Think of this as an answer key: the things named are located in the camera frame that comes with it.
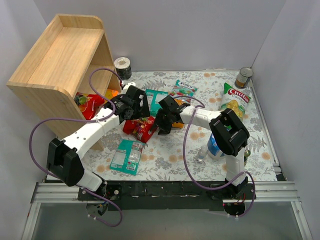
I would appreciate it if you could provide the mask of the red Lot 100 fruit gummy bag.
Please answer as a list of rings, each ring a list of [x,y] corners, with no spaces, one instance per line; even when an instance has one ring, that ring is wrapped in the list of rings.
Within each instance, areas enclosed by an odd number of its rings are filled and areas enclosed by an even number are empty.
[[[132,135],[142,143],[147,143],[157,130],[156,129],[154,131],[150,131],[150,128],[153,125],[154,120],[155,117],[153,116],[139,118],[135,120],[126,120],[122,131],[127,135]]]

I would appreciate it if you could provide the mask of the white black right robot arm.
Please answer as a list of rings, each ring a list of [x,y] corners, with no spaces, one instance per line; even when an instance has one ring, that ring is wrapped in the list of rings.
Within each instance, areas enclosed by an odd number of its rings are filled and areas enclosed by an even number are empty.
[[[245,171],[244,156],[250,133],[236,113],[230,108],[223,111],[205,110],[202,102],[197,106],[189,103],[179,105],[170,95],[160,100],[159,105],[160,109],[154,121],[159,128],[159,135],[168,135],[175,122],[186,125],[182,156],[185,170],[192,182],[206,191],[226,189],[232,197],[240,195],[248,184],[249,173]],[[211,131],[219,150],[225,157],[225,184],[207,187],[201,185],[192,176],[186,158],[186,143],[191,125]]]

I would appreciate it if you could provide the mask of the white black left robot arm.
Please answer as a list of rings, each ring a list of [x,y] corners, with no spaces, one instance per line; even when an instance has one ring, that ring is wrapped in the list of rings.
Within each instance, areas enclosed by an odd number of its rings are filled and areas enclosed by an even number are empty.
[[[124,87],[124,93],[113,97],[90,122],[71,135],[49,143],[46,168],[67,186],[80,186],[106,196],[106,180],[87,170],[81,162],[87,151],[108,131],[126,120],[150,116],[147,95],[134,85]]]

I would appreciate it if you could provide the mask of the small orange candy bag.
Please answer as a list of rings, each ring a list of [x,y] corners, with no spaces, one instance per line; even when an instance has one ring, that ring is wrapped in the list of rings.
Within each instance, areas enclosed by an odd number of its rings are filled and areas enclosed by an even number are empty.
[[[107,99],[110,100],[110,99],[116,97],[118,94],[119,94],[119,92],[118,92],[117,90],[107,89],[104,96],[105,96]]]

